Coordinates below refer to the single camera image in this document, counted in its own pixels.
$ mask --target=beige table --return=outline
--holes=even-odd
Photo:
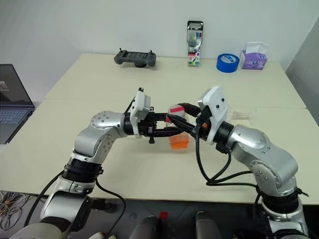
[[[102,110],[123,111],[124,101],[117,102],[112,97],[106,94],[103,101],[46,99],[1,154],[0,189],[39,193],[63,169],[76,135],[88,125],[92,115]],[[167,109],[172,104],[159,104],[158,99],[152,99],[157,103],[155,109]],[[238,119],[238,112],[246,119]],[[300,167],[298,186],[311,196],[301,196],[302,201],[319,204],[315,185],[319,129],[307,109],[231,106],[229,120],[263,130],[274,144],[290,152]],[[201,152],[210,175],[225,163],[225,155],[213,146],[202,142]],[[253,202],[256,196],[253,188],[245,186],[205,186],[193,143],[187,151],[173,152],[167,138],[156,139],[155,144],[133,136],[118,139],[103,168],[100,183],[125,198]],[[242,170],[246,170],[245,166],[233,160],[226,175]],[[254,182],[254,178],[243,175],[236,181]],[[95,188],[91,196],[109,195]]]
[[[138,87],[144,87],[163,111],[174,103],[196,102],[206,89],[222,86],[232,105],[305,108],[278,62],[267,62],[262,71],[223,73],[216,69],[216,60],[188,67],[184,58],[159,57],[153,68],[136,68],[132,63],[117,65],[113,57],[83,54],[46,98],[101,100],[110,108],[118,100],[127,104]]]

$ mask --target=tissue box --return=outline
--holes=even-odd
[[[262,70],[267,62],[265,54],[252,52],[246,54],[246,51],[242,51],[239,58],[239,65],[242,69],[249,70]]]

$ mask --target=painter's tape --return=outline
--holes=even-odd
[[[221,54],[217,58],[217,69],[231,73],[237,70],[239,64],[239,58],[233,54]]]

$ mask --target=laptop keyboard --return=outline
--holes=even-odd
[[[5,110],[0,109],[1,124],[18,124],[21,122],[28,110]]]

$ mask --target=game controller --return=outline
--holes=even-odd
[[[146,65],[154,66],[156,63],[156,54],[152,52],[131,52],[122,50],[114,57],[116,64],[121,65],[123,62],[132,62],[136,67],[145,67]]]

